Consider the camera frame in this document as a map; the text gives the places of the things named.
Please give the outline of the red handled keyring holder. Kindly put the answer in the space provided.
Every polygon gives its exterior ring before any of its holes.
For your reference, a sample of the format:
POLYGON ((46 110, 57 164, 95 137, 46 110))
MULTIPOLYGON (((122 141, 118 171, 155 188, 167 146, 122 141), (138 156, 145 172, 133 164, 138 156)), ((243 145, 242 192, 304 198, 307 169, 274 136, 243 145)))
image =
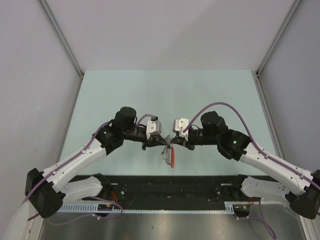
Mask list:
POLYGON ((162 159, 165 161, 167 165, 169 165, 172 169, 175 166, 175 149, 171 140, 173 139, 170 135, 167 135, 165 138, 168 146, 166 145, 161 152, 162 159))

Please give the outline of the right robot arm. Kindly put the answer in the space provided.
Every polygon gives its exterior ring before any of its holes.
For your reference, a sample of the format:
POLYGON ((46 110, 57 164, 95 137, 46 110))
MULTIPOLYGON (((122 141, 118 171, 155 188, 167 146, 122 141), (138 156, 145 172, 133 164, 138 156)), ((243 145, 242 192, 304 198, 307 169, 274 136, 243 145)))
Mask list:
POLYGON ((297 167, 271 154, 248 135, 228 128, 215 111, 200 118, 202 127, 193 129, 187 118, 173 122, 176 136, 172 144, 194 150, 195 146, 217 147, 226 159, 233 159, 267 174, 273 181, 240 175, 230 188, 231 196, 242 201, 245 197, 263 198, 288 206, 296 214, 314 220, 320 209, 320 172, 297 167))

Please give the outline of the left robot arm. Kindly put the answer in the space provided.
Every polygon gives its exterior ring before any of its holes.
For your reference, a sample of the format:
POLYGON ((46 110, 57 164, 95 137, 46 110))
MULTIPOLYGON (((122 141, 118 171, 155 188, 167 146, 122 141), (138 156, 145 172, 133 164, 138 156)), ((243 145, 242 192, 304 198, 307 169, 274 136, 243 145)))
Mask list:
POLYGON ((147 125, 140 125, 136 110, 122 107, 114 119, 103 123, 88 143, 73 156, 42 171, 37 168, 30 170, 26 177, 25 201, 30 202, 37 214, 45 219, 67 202, 87 197, 107 199, 111 188, 102 174, 95 174, 85 181, 71 182, 71 179, 90 164, 121 147, 125 140, 141 143, 143 150, 169 147, 169 143, 161 136, 161 130, 161 122, 156 116, 152 115, 147 125))

